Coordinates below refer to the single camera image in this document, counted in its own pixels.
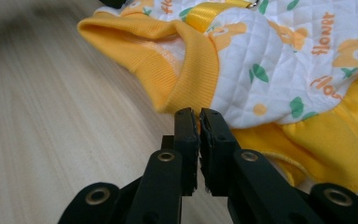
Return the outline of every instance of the metal ring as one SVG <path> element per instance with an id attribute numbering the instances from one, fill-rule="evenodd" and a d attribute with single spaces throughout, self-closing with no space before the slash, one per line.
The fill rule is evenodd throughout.
<path id="1" fill-rule="evenodd" d="M 110 196 L 110 191 L 107 188 L 97 188 L 90 191 L 86 196 L 86 203 L 89 205 L 97 205 L 105 202 Z"/>
<path id="2" fill-rule="evenodd" d="M 253 3 L 251 3 L 251 5 L 248 6 L 248 8 L 256 7 L 259 1 L 260 0 L 255 0 Z"/>
<path id="3" fill-rule="evenodd" d="M 173 161 L 173 159 L 175 159 L 175 155 L 171 152 L 161 152 L 158 154 L 158 159 L 160 161 Z"/>
<path id="4" fill-rule="evenodd" d="M 335 197 L 334 194 L 339 195 L 342 197 L 342 199 Z M 330 202 L 336 203 L 341 206 L 351 206 L 353 204 L 352 199 L 347 194 L 343 193 L 342 191 L 339 191 L 337 189 L 325 189 L 324 190 L 324 197 L 326 197 Z"/>
<path id="5" fill-rule="evenodd" d="M 249 151 L 242 152 L 241 157 L 246 161 L 257 161 L 258 160 L 258 156 L 256 154 L 254 154 L 253 152 L 249 152 Z"/>

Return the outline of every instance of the wooden surface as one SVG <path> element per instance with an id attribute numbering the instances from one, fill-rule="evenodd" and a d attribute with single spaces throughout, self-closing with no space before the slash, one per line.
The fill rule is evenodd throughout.
<path id="1" fill-rule="evenodd" d="M 129 72 L 85 42 L 93 0 L 0 0 L 0 223 L 56 223 L 84 187 L 142 175 L 173 119 Z M 231 223 L 200 188 L 182 223 Z"/>

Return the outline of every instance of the light wood grain tabletop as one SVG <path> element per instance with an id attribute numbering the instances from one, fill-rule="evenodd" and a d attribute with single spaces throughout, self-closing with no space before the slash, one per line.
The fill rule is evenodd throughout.
<path id="1" fill-rule="evenodd" d="M 87 185 L 141 176 L 171 115 L 88 44 L 97 0 L 0 0 L 0 223 L 57 223 Z M 184 198 L 182 223 L 232 223 L 226 199 Z"/>

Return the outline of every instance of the yellow ribbon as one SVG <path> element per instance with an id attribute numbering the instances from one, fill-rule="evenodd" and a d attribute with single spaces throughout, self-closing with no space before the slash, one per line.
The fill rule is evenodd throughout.
<path id="1" fill-rule="evenodd" d="M 231 7 L 249 7 L 251 4 L 241 0 L 227 0 L 225 3 L 201 3 L 188 12 L 186 23 L 204 33 L 213 19 L 222 11 Z"/>

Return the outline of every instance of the garment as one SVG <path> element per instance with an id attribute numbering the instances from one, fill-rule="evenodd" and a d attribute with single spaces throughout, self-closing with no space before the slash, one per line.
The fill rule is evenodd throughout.
<path id="1" fill-rule="evenodd" d="M 358 1 L 136 0 L 79 23 L 159 112 L 219 111 L 243 148 L 358 191 Z"/>

